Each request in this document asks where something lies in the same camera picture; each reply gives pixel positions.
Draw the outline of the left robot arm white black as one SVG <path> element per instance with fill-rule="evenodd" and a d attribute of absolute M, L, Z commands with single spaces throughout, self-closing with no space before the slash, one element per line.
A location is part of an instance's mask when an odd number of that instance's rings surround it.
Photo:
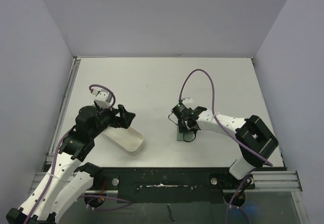
<path fill-rule="evenodd" d="M 8 223 L 58 223 L 82 193 L 101 187 L 103 169 L 83 161 L 99 134 L 109 127 L 127 129 L 135 116 L 123 105 L 82 107 L 75 125 L 59 141 L 50 169 L 26 201 L 9 210 Z"/>

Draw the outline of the green card holder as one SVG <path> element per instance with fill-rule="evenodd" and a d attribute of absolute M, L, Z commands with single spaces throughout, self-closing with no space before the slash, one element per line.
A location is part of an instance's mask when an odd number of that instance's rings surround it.
<path fill-rule="evenodd" d="M 180 127 L 177 127 L 177 141 L 183 141 L 186 143 L 193 142 L 196 138 L 196 134 L 193 132 L 183 131 Z"/>

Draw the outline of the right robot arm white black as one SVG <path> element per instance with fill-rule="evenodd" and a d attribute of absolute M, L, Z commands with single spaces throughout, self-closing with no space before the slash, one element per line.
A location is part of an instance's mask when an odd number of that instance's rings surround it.
<path fill-rule="evenodd" d="M 216 115 L 205 107 L 192 109 L 182 102 L 171 112 L 178 120 L 180 133 L 212 131 L 227 135 L 238 143 L 241 157 L 234 161 L 225 176 L 229 187 L 237 188 L 254 169 L 272 166 L 268 159 L 278 147 L 278 140 L 259 116 L 236 118 Z"/>

